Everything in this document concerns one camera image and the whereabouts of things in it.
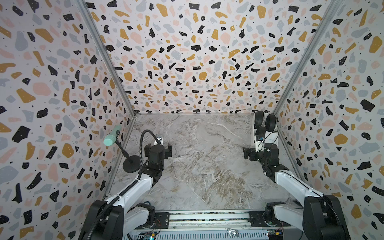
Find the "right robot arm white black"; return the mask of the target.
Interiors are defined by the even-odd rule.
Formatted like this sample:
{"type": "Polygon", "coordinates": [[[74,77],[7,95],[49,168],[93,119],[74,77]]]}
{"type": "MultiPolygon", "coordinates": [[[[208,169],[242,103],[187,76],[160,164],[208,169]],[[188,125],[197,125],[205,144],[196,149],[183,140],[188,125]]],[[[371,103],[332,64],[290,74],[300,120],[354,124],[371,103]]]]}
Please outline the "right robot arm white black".
{"type": "Polygon", "coordinates": [[[282,165],[276,144],[267,143],[259,152],[243,148],[243,153],[246,160],[259,162],[264,175],[283,187],[295,199],[293,204],[267,203],[263,214],[267,225],[274,227],[278,224],[289,224],[301,230],[309,240],[351,238],[338,198],[315,190],[282,165]]]}

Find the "black belt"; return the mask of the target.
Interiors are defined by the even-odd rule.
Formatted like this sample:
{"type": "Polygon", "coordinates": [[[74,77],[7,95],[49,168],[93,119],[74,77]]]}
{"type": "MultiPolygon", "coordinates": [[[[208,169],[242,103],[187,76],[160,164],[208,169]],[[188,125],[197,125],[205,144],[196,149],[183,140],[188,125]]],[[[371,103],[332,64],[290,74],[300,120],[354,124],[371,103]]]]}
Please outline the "black belt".
{"type": "Polygon", "coordinates": [[[254,129],[258,129],[263,126],[264,122],[264,112],[257,111],[254,113],[254,129]]]}
{"type": "Polygon", "coordinates": [[[265,128],[267,132],[274,132],[276,128],[277,118],[273,114],[269,114],[266,117],[265,128]]]}
{"type": "Polygon", "coordinates": [[[259,127],[256,129],[256,132],[254,134],[256,142],[263,141],[265,139],[265,136],[266,136],[266,128],[265,127],[259,127]]]}

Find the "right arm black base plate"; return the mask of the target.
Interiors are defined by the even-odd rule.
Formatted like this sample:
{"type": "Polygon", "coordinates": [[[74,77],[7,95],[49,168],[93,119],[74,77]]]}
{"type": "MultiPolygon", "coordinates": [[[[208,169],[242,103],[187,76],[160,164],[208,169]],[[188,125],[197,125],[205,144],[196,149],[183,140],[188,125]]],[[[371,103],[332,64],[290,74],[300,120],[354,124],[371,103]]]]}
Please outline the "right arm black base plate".
{"type": "Polygon", "coordinates": [[[251,227],[266,227],[266,228],[280,228],[283,227],[290,227],[291,225],[285,222],[271,222],[266,221],[264,218],[265,211],[264,210],[251,210],[248,212],[249,218],[248,222],[251,223],[251,227]]]}

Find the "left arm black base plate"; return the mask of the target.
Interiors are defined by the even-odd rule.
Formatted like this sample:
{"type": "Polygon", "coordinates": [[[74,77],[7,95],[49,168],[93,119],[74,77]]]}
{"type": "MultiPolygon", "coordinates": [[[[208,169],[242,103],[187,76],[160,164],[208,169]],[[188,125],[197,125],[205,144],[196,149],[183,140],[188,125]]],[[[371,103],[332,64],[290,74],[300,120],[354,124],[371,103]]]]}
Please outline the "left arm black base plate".
{"type": "Polygon", "coordinates": [[[147,222],[136,228],[136,230],[158,230],[168,229],[170,222],[169,212],[153,212],[149,214],[147,222]]]}

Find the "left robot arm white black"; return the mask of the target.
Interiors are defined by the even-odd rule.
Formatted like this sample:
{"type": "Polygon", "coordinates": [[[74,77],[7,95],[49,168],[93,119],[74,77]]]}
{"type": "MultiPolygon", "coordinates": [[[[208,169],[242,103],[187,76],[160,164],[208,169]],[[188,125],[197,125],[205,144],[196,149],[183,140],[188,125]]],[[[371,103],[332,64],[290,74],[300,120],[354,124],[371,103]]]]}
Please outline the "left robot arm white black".
{"type": "Polygon", "coordinates": [[[162,138],[144,130],[140,138],[139,172],[134,180],[117,194],[90,207],[80,232],[80,240],[122,240],[138,227],[155,226],[155,208],[138,203],[160,180],[165,160],[172,156],[172,146],[165,147],[162,138]]]}

